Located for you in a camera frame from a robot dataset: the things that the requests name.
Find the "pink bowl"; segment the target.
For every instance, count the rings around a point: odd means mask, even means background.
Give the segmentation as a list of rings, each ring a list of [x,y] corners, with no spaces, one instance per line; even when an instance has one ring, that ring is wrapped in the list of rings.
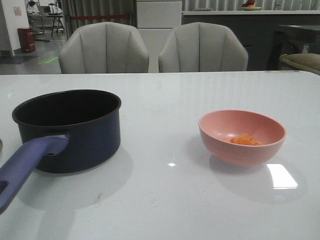
[[[254,166],[271,158],[281,148],[287,131],[265,115],[235,109],[210,112],[198,122],[205,147],[217,159],[235,166]],[[248,133],[262,145],[240,145],[223,141]]]

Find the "orange ham slices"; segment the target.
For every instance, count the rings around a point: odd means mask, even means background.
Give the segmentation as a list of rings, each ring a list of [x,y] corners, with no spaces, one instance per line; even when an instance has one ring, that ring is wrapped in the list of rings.
[[[245,146],[261,146],[262,143],[257,141],[255,137],[249,135],[248,133],[243,133],[241,135],[232,137],[230,139],[223,139],[223,141]]]

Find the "glass lid with blue knob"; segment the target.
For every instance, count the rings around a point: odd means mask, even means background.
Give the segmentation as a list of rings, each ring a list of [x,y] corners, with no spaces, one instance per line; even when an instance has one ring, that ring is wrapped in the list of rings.
[[[3,141],[0,139],[0,152],[2,151],[3,148]]]

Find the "right grey upholstered chair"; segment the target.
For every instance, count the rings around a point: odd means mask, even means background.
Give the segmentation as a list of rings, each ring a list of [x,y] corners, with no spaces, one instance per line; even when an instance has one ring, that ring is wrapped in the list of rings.
[[[224,25],[193,22],[174,28],[158,56],[160,73],[246,71],[249,55]]]

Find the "grey upholstered chair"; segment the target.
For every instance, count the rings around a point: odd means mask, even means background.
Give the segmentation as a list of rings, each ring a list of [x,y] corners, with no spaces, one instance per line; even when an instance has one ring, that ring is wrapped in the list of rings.
[[[137,28],[100,22],[76,29],[60,51],[62,74],[147,73],[149,53]]]
[[[193,22],[174,28],[158,56],[160,73],[246,71],[249,55],[224,25]]]

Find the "left grey upholstered chair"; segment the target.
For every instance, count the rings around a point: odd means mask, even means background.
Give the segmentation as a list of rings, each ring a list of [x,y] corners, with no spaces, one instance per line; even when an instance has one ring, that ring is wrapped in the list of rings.
[[[149,53],[137,28],[100,22],[76,29],[60,51],[62,74],[147,73]]]

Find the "dark blue saucepan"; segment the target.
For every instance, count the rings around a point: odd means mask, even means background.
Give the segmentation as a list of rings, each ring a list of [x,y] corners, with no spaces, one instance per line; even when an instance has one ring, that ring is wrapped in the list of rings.
[[[0,210],[4,212],[34,169],[68,174],[111,158],[121,144],[121,99],[97,89],[47,93],[12,111],[22,146],[0,169]]]

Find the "white refrigerator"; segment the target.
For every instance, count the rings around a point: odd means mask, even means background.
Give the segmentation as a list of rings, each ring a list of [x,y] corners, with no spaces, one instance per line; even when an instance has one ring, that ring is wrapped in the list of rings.
[[[148,72],[157,73],[159,54],[172,28],[182,23],[181,0],[138,0],[137,28],[149,54]]]

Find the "red barrier belt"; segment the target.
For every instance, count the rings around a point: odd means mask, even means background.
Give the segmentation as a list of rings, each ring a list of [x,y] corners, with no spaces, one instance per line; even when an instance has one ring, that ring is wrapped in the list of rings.
[[[71,20],[111,20],[111,19],[130,19],[131,14],[116,14],[116,15],[94,15],[94,16],[70,16]]]

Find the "dark grey kitchen counter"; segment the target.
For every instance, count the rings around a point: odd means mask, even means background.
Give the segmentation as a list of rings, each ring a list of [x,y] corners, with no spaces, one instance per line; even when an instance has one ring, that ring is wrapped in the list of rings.
[[[249,71],[267,70],[274,30],[278,25],[319,25],[318,10],[183,11],[183,24],[203,22],[224,25],[248,52]]]

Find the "fruit plate on counter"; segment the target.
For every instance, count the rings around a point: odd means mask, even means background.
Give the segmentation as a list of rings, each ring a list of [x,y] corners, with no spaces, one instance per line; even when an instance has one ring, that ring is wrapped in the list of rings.
[[[259,11],[262,9],[261,6],[255,6],[255,0],[247,0],[245,3],[241,5],[241,9],[244,11]]]

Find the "background work desk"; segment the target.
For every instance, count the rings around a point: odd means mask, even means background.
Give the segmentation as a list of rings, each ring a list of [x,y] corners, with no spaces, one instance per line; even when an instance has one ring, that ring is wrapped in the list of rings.
[[[51,36],[65,31],[61,0],[27,0],[25,7],[29,26],[35,34],[42,35],[47,29]]]

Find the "dark side table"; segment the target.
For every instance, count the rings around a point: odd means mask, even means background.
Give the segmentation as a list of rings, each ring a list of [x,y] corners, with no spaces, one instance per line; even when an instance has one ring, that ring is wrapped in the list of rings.
[[[266,69],[277,70],[283,54],[320,53],[319,25],[278,25],[273,32]]]

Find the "red trash bin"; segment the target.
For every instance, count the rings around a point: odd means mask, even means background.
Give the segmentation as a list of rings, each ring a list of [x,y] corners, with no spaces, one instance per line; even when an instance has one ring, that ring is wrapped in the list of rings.
[[[17,29],[20,48],[23,53],[31,53],[36,50],[34,32],[29,27],[20,27]]]

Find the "beige cushion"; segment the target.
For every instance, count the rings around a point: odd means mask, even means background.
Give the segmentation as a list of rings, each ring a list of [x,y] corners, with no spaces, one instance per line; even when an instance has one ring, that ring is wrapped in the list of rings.
[[[279,69],[283,71],[305,71],[320,74],[320,55],[316,53],[282,54]]]

